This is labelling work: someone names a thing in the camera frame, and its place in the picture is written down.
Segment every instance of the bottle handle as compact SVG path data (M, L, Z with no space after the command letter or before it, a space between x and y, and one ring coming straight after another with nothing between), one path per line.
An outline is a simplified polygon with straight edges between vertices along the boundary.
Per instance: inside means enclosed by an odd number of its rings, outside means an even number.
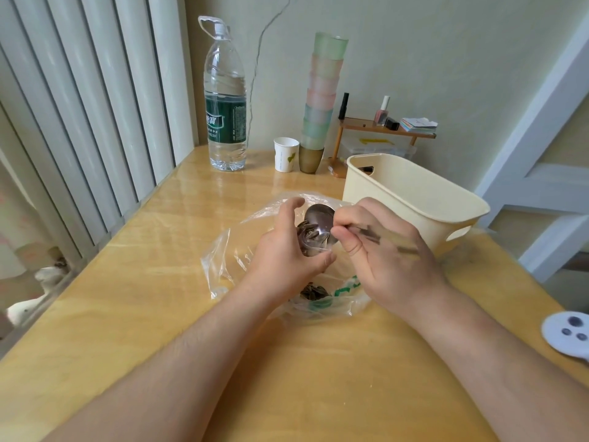
M221 38L218 35L216 35L216 34L213 35L209 31L207 31L206 28L204 27L204 25L202 24L204 21L211 21L212 23L223 25L223 29L224 29L223 35L225 37ZM210 38L212 38L214 40L229 40L229 37L230 37L229 27L227 27L227 25L225 24L225 22L223 20L221 20L220 18L217 18L217 17L209 17L209 16L206 16L206 15L199 15L198 16L198 23L200 25L200 28L203 31L205 31Z

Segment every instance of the black button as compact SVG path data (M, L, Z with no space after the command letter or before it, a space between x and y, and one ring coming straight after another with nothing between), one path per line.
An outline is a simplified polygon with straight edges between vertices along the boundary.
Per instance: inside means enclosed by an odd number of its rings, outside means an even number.
M581 318L579 318L578 316L571 316L568 319L568 323L573 327L582 327L583 326L583 320Z

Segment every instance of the hand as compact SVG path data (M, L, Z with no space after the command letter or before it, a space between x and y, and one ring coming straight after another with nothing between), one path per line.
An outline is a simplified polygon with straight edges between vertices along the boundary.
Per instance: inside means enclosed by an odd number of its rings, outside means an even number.
M312 258L305 257L298 245L295 209L305 200L295 197L284 202L275 228L262 235L243 282L261 289L274 307L294 297L311 279L323 273L335 261L329 251Z
M383 238L377 244L363 236L358 237L345 228L353 223L380 223L408 237L417 245L419 259L399 253L387 239ZM402 319L410 321L432 295L450 289L442 269L416 227L380 201L365 198L354 206L338 209L333 225L332 234L349 253L366 294Z

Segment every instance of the plastic bag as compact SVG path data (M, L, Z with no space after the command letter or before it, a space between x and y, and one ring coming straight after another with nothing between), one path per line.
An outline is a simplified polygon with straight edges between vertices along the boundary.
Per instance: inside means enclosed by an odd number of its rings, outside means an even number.
M295 211L295 224L303 221L305 211L313 204L326 204L333 209L349 204L315 192L284 192L258 212L222 232L201 259L212 298L224 295L239 283L261 235L274 228L280 205L292 197L305 199L305 204ZM270 317L290 315L293 318L316 320L351 316L364 309L370 298L355 276L350 257L340 243L335 244L332 251L337 255L336 261L325 273L312 280L315 285L324 287L329 296L311 301L297 295L277 308Z

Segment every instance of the small wooden shelf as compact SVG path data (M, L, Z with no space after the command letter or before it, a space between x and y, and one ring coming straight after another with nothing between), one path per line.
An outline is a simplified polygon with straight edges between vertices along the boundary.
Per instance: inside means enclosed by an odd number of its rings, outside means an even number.
M346 178L348 174L348 167L346 164L341 162L337 158L337 152L339 152L339 144L342 140L342 134L344 130L359 130L370 133L385 133L389 135L400 135L406 137L412 137L410 145L415 145L417 138L425 138L428 140L434 140L436 134L432 133L414 133L407 132L401 126L399 130L390 130L385 126L375 126L374 121L371 119L360 119L360 118L343 118L339 120L339 131L337 132L337 138L335 140L335 148L333 149L333 156L328 158L329 169L335 178Z

